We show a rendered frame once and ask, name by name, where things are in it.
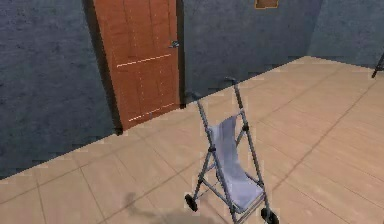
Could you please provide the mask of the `grey folding stroller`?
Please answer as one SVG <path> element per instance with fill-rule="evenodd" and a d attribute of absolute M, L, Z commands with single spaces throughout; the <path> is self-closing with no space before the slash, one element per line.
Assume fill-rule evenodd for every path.
<path fill-rule="evenodd" d="M 197 200 L 202 196 L 200 187 L 204 184 L 228 206 L 233 224 L 242 224 L 261 203 L 264 203 L 264 207 L 260 211 L 264 223 L 280 224 L 278 216 L 269 205 L 238 87 L 239 81 L 233 77 L 226 77 L 225 81 L 230 82 L 234 89 L 239 112 L 217 125 L 208 123 L 204 108 L 199 102 L 201 96 L 196 92 L 187 93 L 198 106 L 209 147 L 202 169 L 198 174 L 195 190 L 192 195 L 185 195 L 185 202 L 192 211 L 197 212 Z M 253 177 L 245 171 L 240 164 L 238 145 L 243 135 L 247 137 L 257 177 Z"/>

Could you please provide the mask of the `brown wooden room door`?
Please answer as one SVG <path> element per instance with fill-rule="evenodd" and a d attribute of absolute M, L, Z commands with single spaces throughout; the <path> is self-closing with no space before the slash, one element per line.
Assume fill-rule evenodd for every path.
<path fill-rule="evenodd" d="M 122 128 L 179 107 L 176 0 L 94 0 Z"/>

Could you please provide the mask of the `black furniture leg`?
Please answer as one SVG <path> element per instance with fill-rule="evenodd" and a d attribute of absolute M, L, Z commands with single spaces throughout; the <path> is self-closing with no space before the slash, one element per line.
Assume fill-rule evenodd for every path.
<path fill-rule="evenodd" d="M 371 78 L 375 78 L 376 74 L 379 72 L 379 71 L 384 71 L 384 52 L 383 54 L 381 55 L 375 69 L 374 69 L 374 72 L 372 73 L 371 75 Z"/>

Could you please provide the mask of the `brown framed wall picture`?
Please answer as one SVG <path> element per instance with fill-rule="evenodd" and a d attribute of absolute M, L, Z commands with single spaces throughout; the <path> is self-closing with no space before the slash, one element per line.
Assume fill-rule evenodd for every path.
<path fill-rule="evenodd" d="M 255 0 L 256 9 L 277 8 L 279 0 Z"/>

